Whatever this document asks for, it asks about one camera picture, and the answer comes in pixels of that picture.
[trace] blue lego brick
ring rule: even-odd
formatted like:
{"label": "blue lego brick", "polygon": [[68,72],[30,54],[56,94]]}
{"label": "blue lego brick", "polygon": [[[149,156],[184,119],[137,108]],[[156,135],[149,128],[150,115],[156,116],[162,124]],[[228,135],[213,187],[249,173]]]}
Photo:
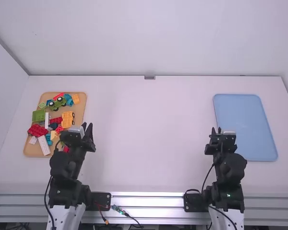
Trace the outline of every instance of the blue lego brick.
{"label": "blue lego brick", "polygon": [[47,140],[47,143],[48,143],[49,146],[52,146],[53,141],[52,140]]}
{"label": "blue lego brick", "polygon": [[46,137],[46,141],[50,141],[50,133],[46,134],[45,137]]}
{"label": "blue lego brick", "polygon": [[72,96],[70,96],[68,93],[64,94],[64,97],[67,101],[72,98]]}
{"label": "blue lego brick", "polygon": [[49,99],[46,101],[46,105],[48,106],[49,102],[53,101],[52,99]]}
{"label": "blue lego brick", "polygon": [[72,107],[72,105],[73,105],[72,98],[67,101],[66,105]]}

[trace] toy car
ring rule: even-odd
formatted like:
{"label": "toy car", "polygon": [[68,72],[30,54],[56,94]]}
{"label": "toy car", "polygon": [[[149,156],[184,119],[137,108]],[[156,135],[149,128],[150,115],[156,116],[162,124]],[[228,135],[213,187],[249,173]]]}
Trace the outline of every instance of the toy car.
{"label": "toy car", "polygon": [[46,135],[48,133],[48,130],[45,128],[41,127],[38,124],[33,124],[29,129],[28,129],[28,134],[30,136],[35,136],[35,137],[40,137],[43,135]]}
{"label": "toy car", "polygon": [[58,97],[56,101],[51,100],[51,102],[48,103],[48,107],[52,111],[58,111],[61,106],[66,106],[66,102],[64,97]]}
{"label": "toy car", "polygon": [[68,111],[68,112],[64,112],[62,113],[62,122],[61,122],[61,126],[63,128],[70,128],[72,125],[75,124],[73,118],[75,117],[75,113],[73,111]]}

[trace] light blue mat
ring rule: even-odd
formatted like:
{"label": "light blue mat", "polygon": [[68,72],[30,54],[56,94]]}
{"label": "light blue mat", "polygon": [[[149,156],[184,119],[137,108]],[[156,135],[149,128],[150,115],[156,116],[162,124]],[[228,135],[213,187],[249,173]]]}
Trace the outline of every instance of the light blue mat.
{"label": "light blue mat", "polygon": [[237,134],[236,153],[249,161],[276,161],[277,150],[260,98],[253,94],[216,94],[216,121]]}

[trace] yellow lego brick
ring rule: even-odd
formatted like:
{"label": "yellow lego brick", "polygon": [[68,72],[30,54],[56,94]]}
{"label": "yellow lego brick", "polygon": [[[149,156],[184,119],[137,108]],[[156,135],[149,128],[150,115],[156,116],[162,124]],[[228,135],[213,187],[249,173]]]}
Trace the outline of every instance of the yellow lego brick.
{"label": "yellow lego brick", "polygon": [[59,135],[57,134],[57,132],[55,130],[52,130],[50,132],[50,140],[53,140],[54,138],[57,138]]}
{"label": "yellow lego brick", "polygon": [[79,97],[78,97],[78,94],[74,94],[72,96],[72,100],[75,104],[79,104],[80,103],[80,100],[79,100]]}

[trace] wooden tray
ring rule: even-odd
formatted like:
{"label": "wooden tray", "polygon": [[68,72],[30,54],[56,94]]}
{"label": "wooden tray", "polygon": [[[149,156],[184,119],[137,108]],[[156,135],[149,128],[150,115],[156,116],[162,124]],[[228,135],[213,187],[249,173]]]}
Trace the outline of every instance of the wooden tray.
{"label": "wooden tray", "polygon": [[[43,93],[39,99],[39,102],[37,103],[37,109],[36,110],[40,109],[38,107],[38,105],[41,102],[46,103],[47,100],[52,99],[54,96],[58,95],[59,93],[61,93],[61,92],[45,92],[45,93]],[[61,106],[58,111],[52,111],[49,108],[47,108],[46,112],[49,112],[49,115],[51,116],[51,118],[55,118],[55,117],[61,116],[63,112],[73,111],[75,113],[75,118],[74,118],[75,125],[76,126],[82,125],[85,103],[86,103],[86,94],[84,92],[64,92],[64,93],[68,93],[70,95],[78,94],[80,103],[74,104],[72,107],[69,107],[69,106],[62,107]],[[32,145],[29,143],[30,139],[31,139],[31,136],[28,135],[27,140],[25,141],[25,145],[24,145],[24,155],[27,157],[51,157],[53,155],[53,150],[54,150],[55,144],[59,140],[58,138],[54,139],[53,145],[49,146],[51,153],[47,156],[44,156],[42,149],[40,148],[39,142],[36,141],[36,143],[34,145]]]}

